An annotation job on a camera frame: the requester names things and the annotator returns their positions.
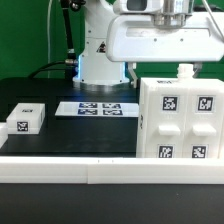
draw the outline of black panel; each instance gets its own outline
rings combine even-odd
[[[144,11],[147,7],[147,0],[128,0],[127,8],[130,11]]]

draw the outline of white block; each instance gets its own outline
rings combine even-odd
[[[137,157],[224,157],[224,83],[155,79],[141,83]]]
[[[141,80],[137,157],[182,157],[188,88],[177,79]]]
[[[45,117],[45,105],[19,103],[7,118],[9,134],[38,134]]]
[[[215,79],[189,83],[183,156],[218,158],[224,114],[224,85]]]
[[[7,139],[8,139],[7,124],[0,123],[0,148],[4,145]]]

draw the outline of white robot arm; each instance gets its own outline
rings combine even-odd
[[[215,13],[214,17],[207,12],[192,13],[192,0],[163,0],[156,6],[158,10],[147,7],[142,10],[145,2],[147,5],[154,2],[145,0],[141,1],[141,10],[132,11],[128,9],[128,1],[137,0],[117,0],[115,4],[115,11],[121,15],[108,31],[110,60],[202,62],[223,57],[224,13]]]

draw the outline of small white box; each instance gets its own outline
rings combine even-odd
[[[38,134],[44,117],[44,104],[19,103],[7,118],[8,134]]]
[[[8,139],[7,124],[0,123],[0,148],[4,145]]]

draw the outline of metal bracket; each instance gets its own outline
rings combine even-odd
[[[194,78],[198,77],[199,72],[202,70],[202,62],[194,63]]]
[[[133,63],[133,62],[128,62],[128,72],[131,75],[131,77],[133,78],[133,81],[131,82],[131,84],[133,85],[133,87],[136,89],[137,88],[137,81],[138,81],[138,77],[134,71],[134,69],[137,68],[137,64]]]

